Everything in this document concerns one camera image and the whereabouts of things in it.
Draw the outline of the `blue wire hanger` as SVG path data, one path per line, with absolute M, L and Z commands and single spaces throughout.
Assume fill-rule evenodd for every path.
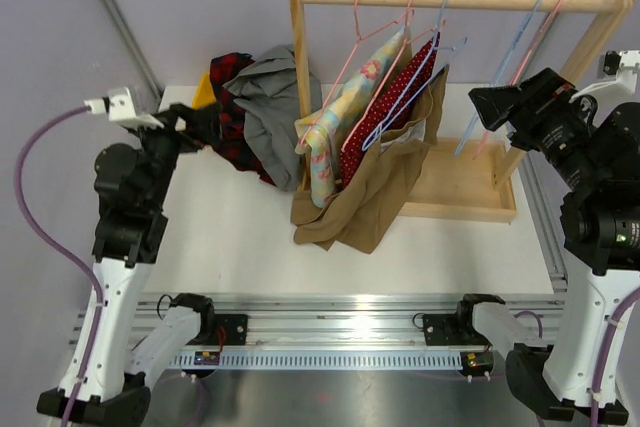
M 432 44 L 430 50 L 425 56 L 425 59 L 421 62 L 421 64 L 417 68 L 417 71 L 409 79 L 408 84 L 403 88 L 398 96 L 398 99 L 392 104 L 386 116 L 374 127 L 373 131 L 363 141 L 361 147 L 361 150 L 363 152 L 366 152 L 375 141 L 381 138 L 382 134 L 386 132 L 393 125 L 396 119 L 406 111 L 408 106 L 417 98 L 420 93 L 424 91 L 424 89 L 429 85 L 432 79 L 437 74 L 441 73 L 445 67 L 449 66 L 451 61 L 465 47 L 468 41 L 467 37 L 461 38 L 457 44 L 452 46 L 442 45 L 440 43 L 441 30 L 444 25 L 444 12 L 448 7 L 449 1 L 450 0 L 443 0 L 440 6 L 436 30 L 431 38 Z M 423 72 L 423 69 L 426 66 L 427 62 L 430 60 L 436 60 L 437 53 L 440 51 L 449 51 L 451 53 L 450 59 L 446 61 L 438 71 L 434 70 L 430 77 L 420 81 L 418 77 Z
M 506 53 L 504 54 L 498 68 L 496 69 L 496 71 L 494 72 L 494 75 L 491 79 L 491 82 L 489 84 L 490 87 L 496 87 L 499 85 L 500 80 L 502 79 L 504 72 L 510 62 L 510 59 L 512 57 L 512 55 L 514 54 L 516 48 L 518 47 L 518 44 L 523 36 L 523 34 L 525 33 L 526 29 L 528 28 L 528 25 L 531 21 L 531 19 L 533 18 L 534 14 L 537 12 L 539 5 L 541 3 L 542 0 L 536 0 L 536 3 L 534 4 L 534 7 L 532 8 L 531 11 L 529 11 L 523 18 L 518 30 L 516 31 L 515 35 L 513 36 L 509 47 L 506 51 Z M 466 146 L 469 138 L 471 137 L 471 134 L 473 133 L 473 130 L 477 124 L 479 120 L 479 114 L 477 113 L 477 111 L 474 111 L 474 113 L 472 114 L 469 123 L 467 124 L 467 127 L 463 133 L 462 138 L 460 139 L 455 151 L 454 151 L 454 155 L 458 156 L 462 150 L 464 149 L 464 147 Z

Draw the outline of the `red black plaid skirt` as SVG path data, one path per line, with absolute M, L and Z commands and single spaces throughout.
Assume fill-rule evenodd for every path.
M 244 137 L 246 111 L 236 104 L 236 96 L 225 84 L 233 80 L 242 69 L 250 66 L 250 54 L 232 52 L 211 60 L 209 80 L 218 104 L 218 134 L 213 150 L 241 172 L 256 172 L 261 181 L 275 183 L 258 160 Z

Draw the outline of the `grey skirt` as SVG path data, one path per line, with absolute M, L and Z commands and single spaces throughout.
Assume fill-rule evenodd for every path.
M 275 186 L 286 192 L 296 190 L 302 165 L 295 151 L 295 122 L 301 113 L 294 48 L 271 48 L 224 88 L 245 111 L 244 139 Z

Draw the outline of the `red white polka-dot skirt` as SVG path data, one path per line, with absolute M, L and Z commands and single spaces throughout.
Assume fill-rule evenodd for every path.
M 342 188 L 346 188 L 353 179 L 365 155 L 363 146 L 378 125 L 383 123 L 383 126 L 394 130 L 401 129 L 409 121 L 415 104 L 415 100 L 410 99 L 431 77 L 439 43 L 440 35 L 437 34 L 397 74 L 393 74 L 391 83 L 356 124 L 339 156 Z

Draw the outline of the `tan brown skirt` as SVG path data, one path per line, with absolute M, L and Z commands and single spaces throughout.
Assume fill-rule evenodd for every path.
M 293 241 L 325 250 L 340 242 L 370 254 L 409 200 L 437 132 L 449 70 L 444 69 L 417 98 L 409 121 L 389 130 L 364 155 L 353 180 L 316 207 L 308 190 L 294 194 L 291 223 Z

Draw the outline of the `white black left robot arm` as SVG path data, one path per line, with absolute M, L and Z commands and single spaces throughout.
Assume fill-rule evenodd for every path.
M 168 224 L 163 206 L 178 158 L 204 145 L 194 113 L 173 104 L 153 115 L 153 125 L 134 128 L 139 147 L 116 143 L 97 155 L 91 294 L 72 360 L 59 385 L 40 394 L 38 413 L 63 424 L 139 426 L 176 354 L 215 336 L 212 300 L 182 293 L 171 300 L 159 326 L 129 345 L 139 297 Z

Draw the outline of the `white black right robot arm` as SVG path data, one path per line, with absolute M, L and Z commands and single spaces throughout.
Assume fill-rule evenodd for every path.
M 616 370 L 639 298 L 639 106 L 624 102 L 594 123 L 605 83 L 577 90 L 552 69 L 514 86 L 472 89 L 483 126 L 512 128 L 514 147 L 544 155 L 568 186 L 561 205 L 565 249 L 577 259 L 555 341 L 532 336 L 505 302 L 468 294 L 454 331 L 484 337 L 505 362 L 511 394 L 543 420 L 624 425 Z

